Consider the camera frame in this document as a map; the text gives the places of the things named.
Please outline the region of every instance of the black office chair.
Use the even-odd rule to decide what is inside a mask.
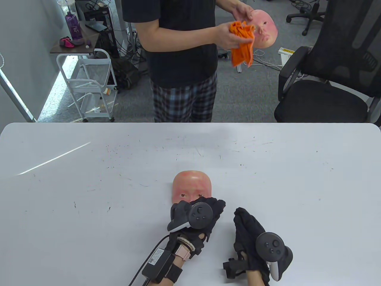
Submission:
[[[279,74],[276,121],[369,122],[381,98],[380,30],[380,0],[329,0],[315,46],[298,48]],[[295,81],[299,72],[321,81]],[[369,110],[329,81],[373,98]]]
[[[320,8],[320,0],[313,0],[314,5],[312,6],[312,9],[308,9],[305,7],[300,8],[300,13],[298,14],[290,14],[286,17],[286,22],[290,23],[292,18],[307,18],[308,23],[305,30],[302,32],[302,35],[305,36],[308,33],[308,30],[311,26],[311,23],[313,20],[317,20],[320,22],[324,21],[324,18],[322,16],[325,15],[325,12],[318,12]]]

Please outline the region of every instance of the purple water bottle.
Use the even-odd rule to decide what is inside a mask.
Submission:
[[[67,26],[70,30],[70,35],[72,36],[73,41],[82,40],[81,26],[79,25],[78,19],[70,11],[65,16]]]

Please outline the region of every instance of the pink face mask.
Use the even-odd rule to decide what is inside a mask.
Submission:
[[[176,175],[172,185],[172,203],[192,202],[199,197],[212,196],[212,183],[209,177],[200,171],[183,171]]]
[[[253,19],[247,24],[255,27],[253,47],[265,49],[272,46],[278,37],[278,29],[270,15],[263,10],[253,10],[251,15]]]

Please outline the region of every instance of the black t-shirt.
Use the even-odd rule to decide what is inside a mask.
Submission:
[[[123,19],[131,23],[159,19],[165,29],[192,31],[214,27],[216,0],[122,0]],[[217,69],[216,45],[184,51],[146,52],[151,80],[163,88],[192,85],[211,77]]]

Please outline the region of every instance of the white cart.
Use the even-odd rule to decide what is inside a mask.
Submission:
[[[118,90],[110,55],[102,49],[94,49],[94,52],[102,52],[107,58],[88,59],[84,58],[88,54],[65,53],[57,56],[57,64],[82,121],[87,122],[87,118],[90,117],[108,117],[111,122],[114,122],[112,113]],[[63,63],[61,59],[63,56],[79,57],[78,65],[80,72],[77,78],[68,79],[66,77],[61,64]],[[112,85],[107,84],[110,73],[114,80]]]

